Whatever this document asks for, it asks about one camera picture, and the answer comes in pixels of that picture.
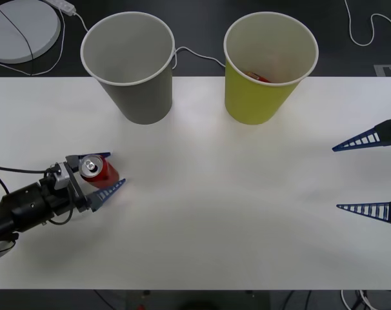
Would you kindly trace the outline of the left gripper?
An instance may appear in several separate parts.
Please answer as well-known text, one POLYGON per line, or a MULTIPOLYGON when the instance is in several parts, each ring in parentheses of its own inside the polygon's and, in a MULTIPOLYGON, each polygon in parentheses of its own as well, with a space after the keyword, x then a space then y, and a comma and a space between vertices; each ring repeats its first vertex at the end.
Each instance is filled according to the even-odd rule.
MULTIPOLYGON (((79 162, 89 155, 69 155, 65 159, 71 170, 78 172, 79 162)), ((111 152, 91 153, 91 155, 107 158, 111 155, 111 152)), ((77 209, 78 212, 84 212, 87 209, 96 212, 126 182, 127 179, 123 178, 111 186, 98 189, 85 196, 72 172, 69 172, 69 181, 62 189, 54 189, 57 178, 53 170, 47 170, 44 177, 39 180, 41 195, 55 215, 62 215, 72 208, 77 209)))

